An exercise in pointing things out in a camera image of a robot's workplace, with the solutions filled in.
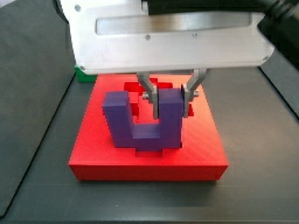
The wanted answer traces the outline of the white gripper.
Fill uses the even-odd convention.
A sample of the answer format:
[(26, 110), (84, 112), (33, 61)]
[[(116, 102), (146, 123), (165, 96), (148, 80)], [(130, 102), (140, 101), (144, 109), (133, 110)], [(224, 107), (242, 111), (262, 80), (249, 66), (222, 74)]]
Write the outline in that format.
[(257, 67), (273, 46), (257, 30), (264, 15), (208, 11), (150, 16), (142, 0), (60, 0), (76, 65), (85, 74), (137, 73), (158, 118), (157, 86), (148, 72), (194, 69), (181, 84), (182, 117), (206, 69)]

